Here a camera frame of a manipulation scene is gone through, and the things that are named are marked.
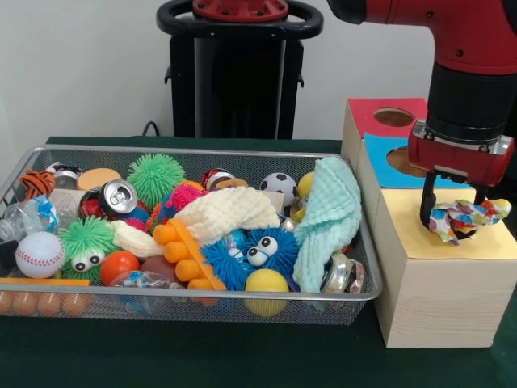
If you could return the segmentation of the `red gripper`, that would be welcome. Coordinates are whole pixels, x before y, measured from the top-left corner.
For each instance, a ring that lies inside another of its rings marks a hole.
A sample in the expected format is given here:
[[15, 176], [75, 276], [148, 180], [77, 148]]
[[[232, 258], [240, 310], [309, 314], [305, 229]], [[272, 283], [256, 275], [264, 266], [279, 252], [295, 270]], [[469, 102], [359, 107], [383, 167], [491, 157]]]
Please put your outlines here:
[[512, 137], [501, 137], [499, 142], [489, 147], [488, 152], [480, 150], [479, 145], [465, 148], [409, 137], [410, 165], [427, 171], [419, 212], [422, 225], [430, 225], [431, 211], [435, 207], [435, 173], [448, 173], [476, 184], [474, 204], [480, 205], [486, 199], [487, 187], [493, 187], [502, 180], [513, 152]]

